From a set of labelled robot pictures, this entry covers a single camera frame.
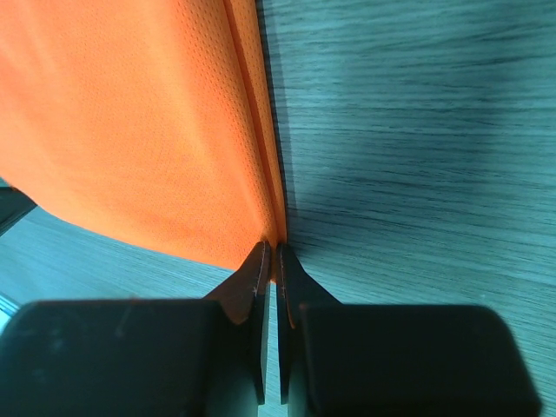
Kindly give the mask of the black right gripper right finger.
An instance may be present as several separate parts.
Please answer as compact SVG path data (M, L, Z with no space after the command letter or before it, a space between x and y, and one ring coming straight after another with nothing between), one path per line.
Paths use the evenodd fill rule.
M281 404L288 403L291 369L294 363L295 334L301 305L341 305L303 268L294 250L286 243L276 249L276 302Z

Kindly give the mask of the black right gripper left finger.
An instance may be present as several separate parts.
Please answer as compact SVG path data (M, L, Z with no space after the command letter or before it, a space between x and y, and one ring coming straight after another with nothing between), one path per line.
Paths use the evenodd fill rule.
M257 242L241 266L204 296L219 303L239 333L240 350L259 404L265 402L271 258L270 243Z

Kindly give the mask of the orange t-shirt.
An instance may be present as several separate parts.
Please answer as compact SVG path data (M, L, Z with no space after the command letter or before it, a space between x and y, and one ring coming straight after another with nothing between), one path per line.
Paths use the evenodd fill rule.
M50 214L234 269L287 239L252 1L4 1L1 176Z

